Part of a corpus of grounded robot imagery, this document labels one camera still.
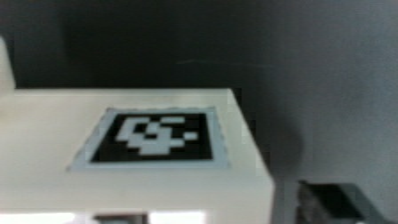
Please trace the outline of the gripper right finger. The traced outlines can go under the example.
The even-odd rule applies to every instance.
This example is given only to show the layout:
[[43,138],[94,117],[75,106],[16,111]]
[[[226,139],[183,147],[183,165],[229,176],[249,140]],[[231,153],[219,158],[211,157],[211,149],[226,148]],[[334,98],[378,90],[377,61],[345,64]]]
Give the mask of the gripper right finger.
[[298,181],[295,224],[389,224],[352,183]]

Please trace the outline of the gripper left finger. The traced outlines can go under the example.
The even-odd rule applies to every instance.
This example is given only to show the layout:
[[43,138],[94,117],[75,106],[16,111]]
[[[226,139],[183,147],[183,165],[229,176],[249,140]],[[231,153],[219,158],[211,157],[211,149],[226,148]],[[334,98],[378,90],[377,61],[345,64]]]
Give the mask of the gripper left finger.
[[149,224],[149,216],[146,213],[96,215],[94,220],[99,224]]

